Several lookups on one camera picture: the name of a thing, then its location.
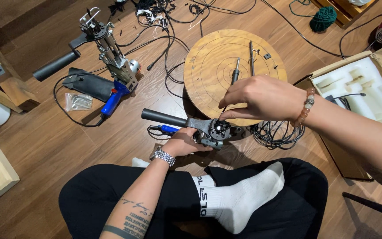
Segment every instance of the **round wooden board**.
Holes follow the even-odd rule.
[[[193,102],[205,116],[218,118],[223,109],[219,109],[219,101],[231,85],[232,71],[240,57],[238,80],[250,77],[250,47],[260,49],[260,54],[254,53],[255,74],[267,74],[273,78],[287,81],[284,63],[278,53],[262,38],[242,30],[220,30],[201,38],[190,50],[185,60],[184,82],[185,89]],[[269,53],[271,58],[263,57]],[[232,108],[246,107],[247,104],[228,106]],[[257,124],[259,120],[229,119],[236,126]]]

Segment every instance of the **green yarn ball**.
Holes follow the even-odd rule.
[[[337,13],[332,6],[320,8],[315,16],[310,20],[312,31],[320,32],[326,30],[337,19]]]

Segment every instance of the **hand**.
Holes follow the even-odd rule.
[[[219,108],[247,103],[246,108],[225,111],[219,120],[295,120],[304,106],[306,92],[268,76],[253,76],[233,84],[219,102]]]
[[[162,150],[172,157],[185,156],[197,151],[211,151],[212,147],[206,147],[194,142],[192,135],[197,132],[195,128],[180,128],[162,147]]]

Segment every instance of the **silver wristwatch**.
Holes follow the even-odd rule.
[[[170,156],[168,153],[162,150],[162,147],[157,147],[156,151],[154,151],[153,155],[151,155],[150,160],[154,158],[159,158],[161,160],[166,161],[170,166],[173,166],[175,163],[175,158]]]

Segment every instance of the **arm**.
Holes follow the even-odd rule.
[[[295,120],[303,109],[306,92],[266,76],[256,76],[232,85],[219,108],[245,102],[247,108],[226,111],[220,120],[248,118]],[[382,123],[315,96],[304,125],[357,155],[364,168],[382,184]]]
[[[193,128],[181,128],[162,147],[172,157],[212,150],[196,144]],[[120,198],[101,233],[101,239],[142,239],[148,229],[169,164],[155,158]]]

